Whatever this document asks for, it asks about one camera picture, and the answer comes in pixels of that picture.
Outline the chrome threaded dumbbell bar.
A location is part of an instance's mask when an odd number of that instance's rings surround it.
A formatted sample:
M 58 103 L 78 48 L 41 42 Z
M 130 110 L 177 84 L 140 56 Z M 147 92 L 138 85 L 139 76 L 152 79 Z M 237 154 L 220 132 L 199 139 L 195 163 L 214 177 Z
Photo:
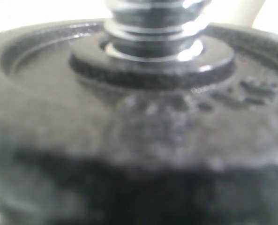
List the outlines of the chrome threaded dumbbell bar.
M 140 62 L 188 61 L 204 50 L 209 0 L 107 0 L 105 52 Z

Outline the black weight plate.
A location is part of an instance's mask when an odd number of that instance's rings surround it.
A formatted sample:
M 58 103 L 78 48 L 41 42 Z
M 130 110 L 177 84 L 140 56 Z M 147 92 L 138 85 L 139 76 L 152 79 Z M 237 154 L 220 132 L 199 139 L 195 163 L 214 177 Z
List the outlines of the black weight plate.
M 278 225 L 278 35 L 213 24 L 227 76 L 87 70 L 103 21 L 0 33 L 0 225 Z

